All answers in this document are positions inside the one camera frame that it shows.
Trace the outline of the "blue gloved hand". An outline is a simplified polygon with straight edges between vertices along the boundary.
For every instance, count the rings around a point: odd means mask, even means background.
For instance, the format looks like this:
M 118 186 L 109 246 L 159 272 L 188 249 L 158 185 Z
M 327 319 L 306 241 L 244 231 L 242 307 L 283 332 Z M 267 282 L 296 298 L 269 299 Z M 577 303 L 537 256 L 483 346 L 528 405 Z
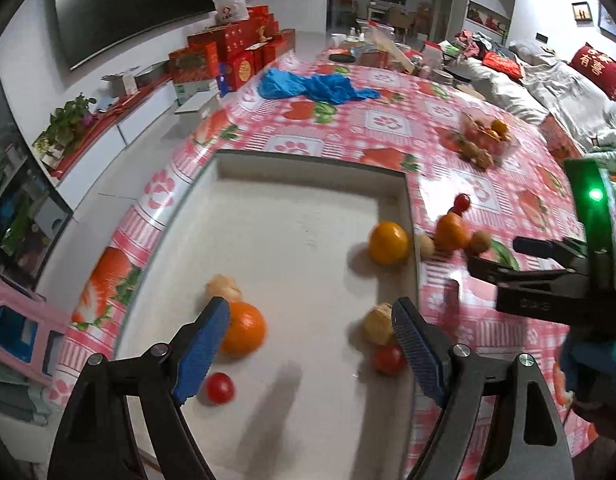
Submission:
M 571 327 L 559 366 L 579 401 L 616 406 L 616 330 Z

